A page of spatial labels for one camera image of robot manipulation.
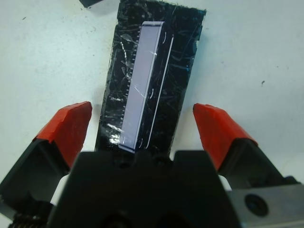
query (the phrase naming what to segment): taped object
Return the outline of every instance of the taped object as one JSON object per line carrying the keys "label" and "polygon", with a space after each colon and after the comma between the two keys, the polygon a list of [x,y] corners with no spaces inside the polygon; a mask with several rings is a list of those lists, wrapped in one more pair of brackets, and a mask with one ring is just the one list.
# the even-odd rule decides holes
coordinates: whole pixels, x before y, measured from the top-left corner
{"label": "taped object", "polygon": [[96,151],[170,152],[205,14],[121,0]]}

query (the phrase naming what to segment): black object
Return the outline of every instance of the black object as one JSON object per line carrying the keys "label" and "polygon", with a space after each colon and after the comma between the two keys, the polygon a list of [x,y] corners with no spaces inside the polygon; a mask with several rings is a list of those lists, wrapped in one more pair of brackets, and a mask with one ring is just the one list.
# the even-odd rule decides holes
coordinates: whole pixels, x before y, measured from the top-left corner
{"label": "black object", "polygon": [[[205,14],[206,11],[162,1],[121,0],[95,151],[124,154],[125,151],[146,149],[153,155],[170,152]],[[163,22],[169,39],[164,39],[167,42],[164,46],[157,46],[155,52],[147,50],[157,57],[155,64],[150,64],[153,69],[149,85],[145,84],[147,93],[140,89],[138,93],[138,97],[144,98],[145,102],[137,106],[144,107],[142,118],[137,118],[137,123],[124,122],[126,112],[135,112],[134,108],[128,108],[127,103],[130,87],[137,89],[132,83],[133,66],[139,49],[145,48],[138,47],[137,42],[146,22]],[[174,39],[169,51],[172,35]],[[124,140],[130,140],[125,135],[126,129],[137,126],[138,133],[129,137],[135,139],[135,143],[126,146]]]}
{"label": "black object", "polygon": [[227,179],[233,189],[298,183],[293,177],[284,178],[250,139],[233,141],[218,172]]}
{"label": "black object", "polygon": [[79,0],[79,1],[83,4],[84,7],[88,8],[102,0]]}
{"label": "black object", "polygon": [[139,152],[129,168],[109,151],[80,153],[49,228],[240,227],[206,152],[174,161]]}
{"label": "black object", "polygon": [[35,139],[0,185],[0,213],[9,219],[47,222],[50,200],[69,167],[57,146]]}

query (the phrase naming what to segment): screw hole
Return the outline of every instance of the screw hole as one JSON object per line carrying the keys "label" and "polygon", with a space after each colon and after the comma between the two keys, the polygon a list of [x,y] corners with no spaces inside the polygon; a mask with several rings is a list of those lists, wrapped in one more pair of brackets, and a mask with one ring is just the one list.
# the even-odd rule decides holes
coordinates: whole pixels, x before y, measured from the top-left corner
{"label": "screw hole", "polygon": [[264,217],[268,214],[268,206],[266,202],[258,195],[246,195],[245,204],[247,208],[257,216]]}

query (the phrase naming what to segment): white surface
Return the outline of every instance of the white surface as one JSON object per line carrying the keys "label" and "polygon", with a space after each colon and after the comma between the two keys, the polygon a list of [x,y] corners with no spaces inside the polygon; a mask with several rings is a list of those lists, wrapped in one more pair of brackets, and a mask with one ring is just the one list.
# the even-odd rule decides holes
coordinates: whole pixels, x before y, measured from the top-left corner
{"label": "white surface", "polygon": [[[172,150],[202,148],[191,110],[207,103],[225,109],[284,175],[304,182],[304,1],[176,3],[208,12]],[[118,4],[1,1],[0,180],[65,105],[92,102],[84,150],[94,149]]]}

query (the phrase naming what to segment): orange clamp tip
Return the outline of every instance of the orange clamp tip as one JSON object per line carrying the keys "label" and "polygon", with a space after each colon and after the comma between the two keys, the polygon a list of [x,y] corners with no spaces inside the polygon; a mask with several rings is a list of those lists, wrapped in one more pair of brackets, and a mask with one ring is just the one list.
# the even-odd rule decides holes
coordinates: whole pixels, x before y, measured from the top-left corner
{"label": "orange clamp tip", "polygon": [[92,115],[91,103],[86,101],[61,108],[36,136],[55,142],[69,167],[81,151]]}
{"label": "orange clamp tip", "polygon": [[195,104],[193,114],[199,130],[200,140],[218,170],[224,161],[232,142],[237,138],[251,139],[226,111],[209,104]]}

